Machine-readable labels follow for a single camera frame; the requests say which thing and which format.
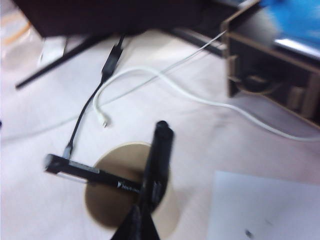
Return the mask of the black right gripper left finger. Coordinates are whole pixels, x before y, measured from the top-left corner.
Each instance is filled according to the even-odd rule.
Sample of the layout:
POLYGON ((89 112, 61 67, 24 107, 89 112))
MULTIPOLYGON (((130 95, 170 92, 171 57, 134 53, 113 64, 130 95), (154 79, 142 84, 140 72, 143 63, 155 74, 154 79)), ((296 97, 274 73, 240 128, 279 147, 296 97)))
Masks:
POLYGON ((118 227, 113 240, 140 240, 141 239, 141 211, 137 205, 134 205, 125 217, 124 221, 118 227))

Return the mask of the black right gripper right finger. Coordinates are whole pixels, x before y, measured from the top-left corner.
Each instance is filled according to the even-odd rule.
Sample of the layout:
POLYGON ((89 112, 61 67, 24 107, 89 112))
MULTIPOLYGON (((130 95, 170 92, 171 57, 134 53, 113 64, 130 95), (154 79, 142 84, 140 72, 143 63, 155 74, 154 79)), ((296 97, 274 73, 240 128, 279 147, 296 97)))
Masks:
POLYGON ((148 210, 143 210, 140 220, 140 239, 141 240, 160 240, 158 231, 148 210))

